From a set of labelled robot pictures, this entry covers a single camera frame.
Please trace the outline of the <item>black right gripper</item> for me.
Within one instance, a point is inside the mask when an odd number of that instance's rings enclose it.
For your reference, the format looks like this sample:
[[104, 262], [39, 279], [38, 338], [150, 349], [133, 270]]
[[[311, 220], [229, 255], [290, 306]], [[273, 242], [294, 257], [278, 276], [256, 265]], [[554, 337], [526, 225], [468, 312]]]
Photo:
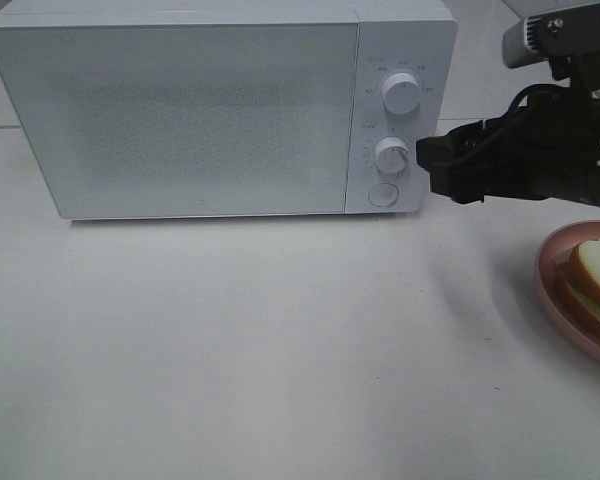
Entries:
[[[537, 86], [508, 145], [534, 194], [600, 207], [600, 52], [547, 58], [566, 87]], [[504, 120], [479, 120], [416, 142], [418, 166], [430, 190], [458, 204], [505, 193], [500, 171]]]

